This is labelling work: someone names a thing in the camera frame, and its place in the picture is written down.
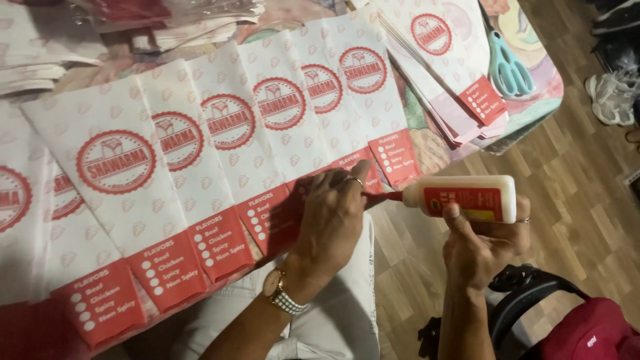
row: white glue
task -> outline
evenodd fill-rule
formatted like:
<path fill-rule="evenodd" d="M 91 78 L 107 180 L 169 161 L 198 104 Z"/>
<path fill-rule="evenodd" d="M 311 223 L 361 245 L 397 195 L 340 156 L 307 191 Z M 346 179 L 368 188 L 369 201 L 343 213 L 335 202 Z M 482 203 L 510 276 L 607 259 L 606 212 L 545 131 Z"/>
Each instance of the white glue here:
<path fill-rule="evenodd" d="M 442 217 L 444 206 L 455 202 L 469 220 L 516 221 L 515 182 L 508 175 L 423 176 L 403 191 L 385 196 L 408 208 L 420 208 L 430 217 Z"/>

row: turquoise scissors handle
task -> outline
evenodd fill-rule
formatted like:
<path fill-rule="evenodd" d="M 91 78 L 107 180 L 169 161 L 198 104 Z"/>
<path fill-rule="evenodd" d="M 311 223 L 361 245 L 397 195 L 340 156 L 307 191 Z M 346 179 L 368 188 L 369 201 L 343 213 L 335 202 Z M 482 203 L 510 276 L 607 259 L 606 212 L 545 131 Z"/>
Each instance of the turquoise scissors handle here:
<path fill-rule="evenodd" d="M 496 89 L 505 97 L 529 95 L 535 89 L 533 78 L 520 60 L 511 52 L 499 32 L 489 32 L 491 65 L 489 73 Z"/>

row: ring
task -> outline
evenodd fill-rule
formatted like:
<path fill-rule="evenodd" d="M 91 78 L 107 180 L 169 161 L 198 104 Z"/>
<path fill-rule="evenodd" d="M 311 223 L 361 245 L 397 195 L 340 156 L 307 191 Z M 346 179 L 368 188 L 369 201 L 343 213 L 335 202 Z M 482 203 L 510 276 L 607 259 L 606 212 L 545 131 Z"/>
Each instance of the ring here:
<path fill-rule="evenodd" d="M 359 178 L 355 177 L 355 176 L 349 176 L 347 177 L 344 181 L 349 181 L 349 180 L 355 180 L 358 181 L 358 184 L 360 184 L 360 186 L 362 186 L 362 188 L 364 189 L 364 184 L 360 181 Z"/>

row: wristwatch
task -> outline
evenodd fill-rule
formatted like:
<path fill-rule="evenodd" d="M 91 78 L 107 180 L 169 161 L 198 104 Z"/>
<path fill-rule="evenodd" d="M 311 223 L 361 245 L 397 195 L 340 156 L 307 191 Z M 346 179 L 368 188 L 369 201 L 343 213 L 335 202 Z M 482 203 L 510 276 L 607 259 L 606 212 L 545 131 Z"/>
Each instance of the wristwatch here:
<path fill-rule="evenodd" d="M 284 272 L 278 268 L 273 269 L 264 279 L 262 294 L 281 310 L 292 315 L 300 315 L 307 305 L 298 305 L 284 291 Z"/>

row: glue bottle label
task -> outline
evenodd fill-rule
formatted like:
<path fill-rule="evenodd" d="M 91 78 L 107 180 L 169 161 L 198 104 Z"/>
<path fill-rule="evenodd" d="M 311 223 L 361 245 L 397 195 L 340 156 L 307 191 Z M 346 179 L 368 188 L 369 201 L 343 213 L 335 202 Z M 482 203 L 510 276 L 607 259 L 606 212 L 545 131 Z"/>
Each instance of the glue bottle label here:
<path fill-rule="evenodd" d="M 500 189 L 425 188 L 424 202 L 432 217 L 442 217 L 444 205 L 455 202 L 469 220 L 503 221 Z"/>

